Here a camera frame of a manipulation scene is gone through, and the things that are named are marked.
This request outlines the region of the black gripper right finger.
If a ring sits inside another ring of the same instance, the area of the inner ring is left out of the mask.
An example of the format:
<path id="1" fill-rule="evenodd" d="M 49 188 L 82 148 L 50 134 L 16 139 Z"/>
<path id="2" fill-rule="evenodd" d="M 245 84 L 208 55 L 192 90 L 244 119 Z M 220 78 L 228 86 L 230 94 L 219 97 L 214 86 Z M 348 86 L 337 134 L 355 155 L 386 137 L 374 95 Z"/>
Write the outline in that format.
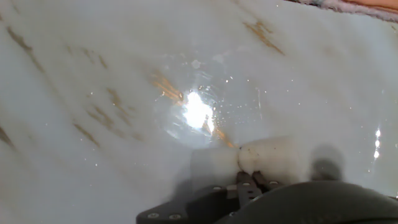
<path id="1" fill-rule="evenodd" d="M 252 178 L 260 190 L 273 190 L 283 186 L 283 183 L 281 182 L 266 179 L 259 171 L 254 172 L 252 174 Z"/>

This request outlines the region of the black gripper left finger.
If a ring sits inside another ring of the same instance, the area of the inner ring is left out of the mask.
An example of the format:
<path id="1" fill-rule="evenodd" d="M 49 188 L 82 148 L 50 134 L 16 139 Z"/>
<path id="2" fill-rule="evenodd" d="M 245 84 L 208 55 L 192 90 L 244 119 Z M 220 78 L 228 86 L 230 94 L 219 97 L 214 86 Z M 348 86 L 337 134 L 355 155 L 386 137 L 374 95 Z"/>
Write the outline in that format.
<path id="1" fill-rule="evenodd" d="M 241 207 L 262 195 L 255 178 L 238 172 L 234 184 L 211 185 L 193 195 L 171 200 L 141 212 L 137 224 L 212 224 L 222 223 Z"/>

